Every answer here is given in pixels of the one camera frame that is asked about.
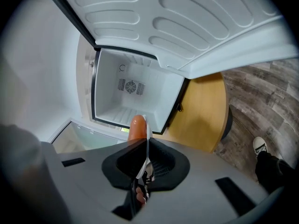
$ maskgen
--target wooden floor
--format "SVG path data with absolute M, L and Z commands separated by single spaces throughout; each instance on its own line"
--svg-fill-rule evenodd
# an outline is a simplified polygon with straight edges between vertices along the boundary
M 254 64 L 222 72 L 233 125 L 215 153 L 255 181 L 252 141 L 295 166 L 299 145 L 299 59 Z

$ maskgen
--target mini fridge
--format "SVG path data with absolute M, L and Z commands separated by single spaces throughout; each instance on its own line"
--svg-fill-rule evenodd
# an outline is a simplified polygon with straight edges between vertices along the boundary
M 53 0 L 96 57 L 92 119 L 162 134 L 189 79 L 296 57 L 270 0 Z

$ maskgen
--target round wooden table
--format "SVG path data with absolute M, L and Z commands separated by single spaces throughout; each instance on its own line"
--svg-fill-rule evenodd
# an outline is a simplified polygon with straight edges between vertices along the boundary
M 169 140 L 207 152 L 218 145 L 228 119 L 228 98 L 221 73 L 189 82 L 181 106 L 163 135 Z

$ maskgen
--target person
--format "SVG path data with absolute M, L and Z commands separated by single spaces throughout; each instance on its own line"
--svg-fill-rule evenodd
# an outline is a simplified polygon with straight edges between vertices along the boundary
M 258 182 L 269 194 L 292 181 L 295 170 L 284 160 L 268 153 L 268 147 L 263 138 L 256 137 L 253 140 L 253 149 L 257 155 L 256 176 Z

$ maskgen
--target vent slot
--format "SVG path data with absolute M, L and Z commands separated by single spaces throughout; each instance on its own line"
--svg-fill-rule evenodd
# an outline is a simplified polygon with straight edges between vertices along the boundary
M 144 87 L 145 87 L 144 84 L 139 83 L 139 84 L 138 84 L 138 88 L 137 88 L 137 92 L 136 92 L 136 94 L 137 94 L 137 95 L 142 95 L 142 94 L 143 94 Z
M 136 84 L 133 81 L 129 81 L 126 83 L 126 91 L 129 93 L 133 93 L 136 90 Z
M 123 91 L 123 88 L 125 87 L 125 82 L 126 82 L 126 79 L 120 79 L 119 82 L 118 82 L 118 89 L 120 91 Z

